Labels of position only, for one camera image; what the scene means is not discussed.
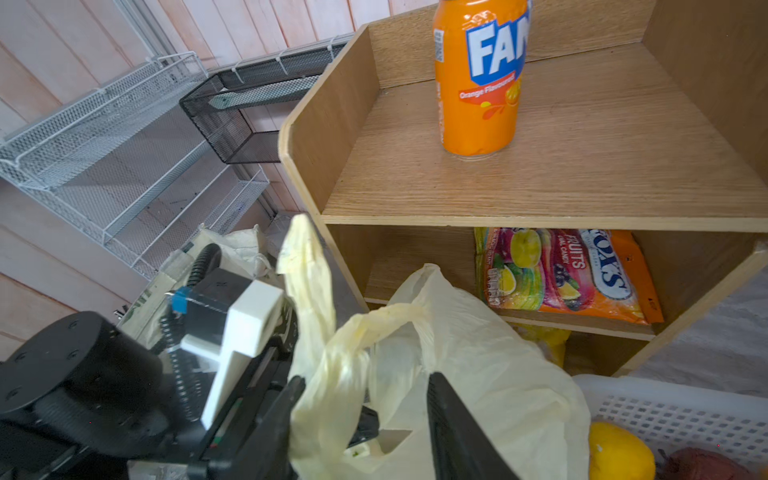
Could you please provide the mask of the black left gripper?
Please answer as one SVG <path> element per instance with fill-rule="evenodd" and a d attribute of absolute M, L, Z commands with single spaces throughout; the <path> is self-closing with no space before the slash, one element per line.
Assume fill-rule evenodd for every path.
<path fill-rule="evenodd" d="M 225 479 L 237 453 L 291 380 L 298 337 L 293 310 L 283 310 L 263 352 L 251 359 L 213 425 L 176 428 L 157 453 L 128 462 L 130 479 Z"/>

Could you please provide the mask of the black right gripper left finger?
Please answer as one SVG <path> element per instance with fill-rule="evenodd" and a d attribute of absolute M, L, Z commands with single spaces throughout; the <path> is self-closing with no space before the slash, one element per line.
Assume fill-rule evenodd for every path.
<path fill-rule="evenodd" d="M 294 376 L 274 400 L 255 431 L 237 453 L 225 479 L 297 479 L 288 459 L 293 407 L 305 390 Z"/>

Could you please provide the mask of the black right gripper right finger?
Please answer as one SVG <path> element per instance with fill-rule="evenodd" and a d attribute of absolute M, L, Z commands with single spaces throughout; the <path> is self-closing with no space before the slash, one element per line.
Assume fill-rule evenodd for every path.
<path fill-rule="evenodd" d="M 427 411 L 436 479 L 519 479 L 440 372 L 429 376 Z"/>

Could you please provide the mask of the yellow plastic grocery bag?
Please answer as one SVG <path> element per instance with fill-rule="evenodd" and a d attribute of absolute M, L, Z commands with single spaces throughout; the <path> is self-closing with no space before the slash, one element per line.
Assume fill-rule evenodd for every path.
<path fill-rule="evenodd" d="M 433 373 L 447 378 L 519 477 L 588 477 L 591 417 L 581 389 L 436 265 L 411 274 L 388 305 L 344 324 L 306 215 L 292 219 L 277 270 L 298 315 L 290 373 L 306 383 L 288 447 L 300 478 L 433 478 Z"/>

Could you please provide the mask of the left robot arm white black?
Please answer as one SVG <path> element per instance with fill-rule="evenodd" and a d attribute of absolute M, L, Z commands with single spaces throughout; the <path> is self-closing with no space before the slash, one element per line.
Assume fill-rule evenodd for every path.
<path fill-rule="evenodd" d="M 1 365 L 5 479 L 291 479 L 289 374 L 299 325 L 283 292 L 205 246 L 146 347 L 92 311 Z"/>

